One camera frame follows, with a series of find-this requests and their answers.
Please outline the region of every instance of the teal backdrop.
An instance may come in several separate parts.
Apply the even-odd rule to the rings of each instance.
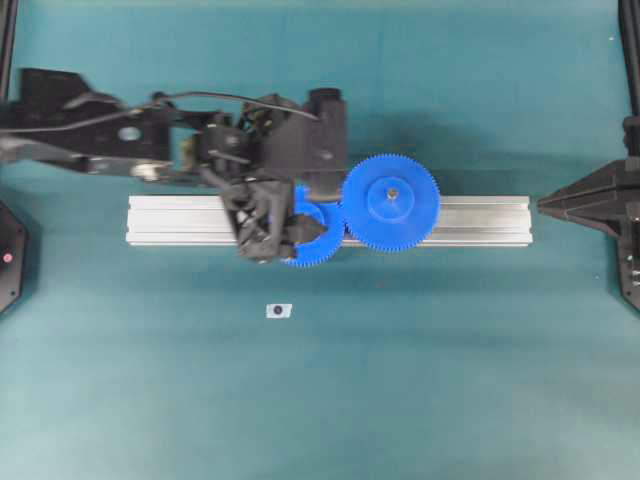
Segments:
[[[616,3],[29,0],[12,90],[27,66],[131,104],[335,86],[352,163],[404,153],[446,195],[535,200],[625,156]],[[308,270],[129,247],[128,196],[175,192],[2,168],[34,241],[0,319],[0,478],[638,477],[640,316],[604,234],[534,213],[526,249]]]

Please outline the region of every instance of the black mechanical part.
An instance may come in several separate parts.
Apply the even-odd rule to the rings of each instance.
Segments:
[[[600,230],[617,241],[623,297],[640,309],[640,1],[619,0],[632,116],[623,121],[628,157],[538,201],[538,210]]]
[[[307,184],[311,202],[338,201],[346,176],[346,104],[340,90],[324,88],[310,92],[305,110],[320,120],[274,120],[277,126],[258,144],[264,170]]]
[[[0,131],[11,132],[0,133],[2,163],[31,159],[80,173],[159,177],[170,167],[167,112],[127,113],[76,73],[24,69],[19,100],[0,115]],[[82,123],[107,115],[114,118]],[[74,124],[81,126],[56,129]]]
[[[0,203],[0,312],[22,294],[27,229]]]
[[[11,58],[15,36],[18,1],[0,4],[0,96],[6,102],[11,79]],[[22,295],[22,279],[28,240],[27,229],[9,208],[0,202],[0,312]]]
[[[538,210],[614,237],[622,294],[640,308],[640,157],[609,163],[539,200]]]
[[[2,47],[0,49],[0,97],[3,100],[6,100],[9,96],[11,59],[13,57],[13,40],[16,34],[16,20],[18,18],[18,3],[18,0],[0,2],[0,38],[2,39]]]
[[[180,110],[191,96],[244,102],[240,118]],[[179,170],[170,159],[170,128],[195,133]],[[241,256],[258,262],[293,258],[295,245],[324,227],[294,214],[294,185],[316,202],[340,198],[346,175],[346,106],[340,91],[310,92],[304,107],[273,94],[260,99],[215,92],[157,92],[129,107],[96,92],[72,72],[25,69],[20,98],[0,111],[0,163],[31,159],[79,173],[218,189]]]

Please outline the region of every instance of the small white label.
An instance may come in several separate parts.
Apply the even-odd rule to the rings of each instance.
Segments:
[[[290,303],[270,303],[267,305],[267,318],[289,318],[292,310]]]

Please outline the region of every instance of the large blue gear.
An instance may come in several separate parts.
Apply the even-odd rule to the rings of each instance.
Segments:
[[[344,219],[337,203],[311,203],[307,200],[308,189],[296,187],[296,203],[294,211],[315,218],[327,227],[327,231],[313,242],[296,245],[297,257],[284,260],[294,267],[310,267],[322,263],[336,253],[344,238]]]
[[[365,245],[397,252],[418,245],[440,214],[440,192],[429,171],[403,155],[375,155],[351,170],[342,187],[349,231]]]

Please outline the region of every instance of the wire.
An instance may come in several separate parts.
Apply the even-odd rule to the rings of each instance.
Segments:
[[[319,118],[315,116],[313,113],[305,112],[304,110],[300,110],[299,108],[285,107],[284,105],[277,105],[275,103],[263,102],[262,100],[257,100],[255,98],[243,97],[241,95],[231,95],[229,93],[199,92],[199,91],[181,92],[181,93],[174,93],[173,95],[161,95],[158,97],[158,100],[176,100],[178,98],[185,98],[185,97],[211,97],[211,98],[219,98],[221,100],[230,100],[234,102],[251,103],[253,105],[258,105],[259,107],[268,108],[270,110],[281,110],[283,112],[295,113],[296,115],[301,115],[311,120],[319,120]]]
[[[2,128],[0,129],[0,134],[64,132],[66,130],[75,130],[77,128],[83,128],[89,125],[95,125],[97,123],[109,122],[111,120],[116,120],[118,118],[136,115],[136,114],[142,113],[143,110],[146,110],[148,108],[157,107],[159,106],[159,104],[161,104],[164,101],[176,100],[178,98],[186,98],[186,97],[210,97],[210,98],[219,98],[221,100],[251,103],[253,105],[269,108],[271,110],[281,110],[283,112],[289,112],[289,113],[294,113],[296,115],[301,115],[311,120],[319,120],[317,116],[315,116],[312,113],[305,112],[304,110],[300,110],[298,108],[292,108],[292,107],[285,107],[283,105],[276,105],[269,102],[263,102],[255,98],[243,97],[241,95],[231,95],[229,93],[192,91],[192,92],[174,93],[172,95],[161,95],[161,96],[158,96],[156,99],[154,99],[152,102],[143,103],[138,106],[131,107],[127,110],[123,110],[121,112],[109,113],[107,115],[100,115],[98,117],[89,118],[87,120],[80,120],[78,122],[68,123],[66,125],[59,125],[56,127],[36,127],[36,128]]]

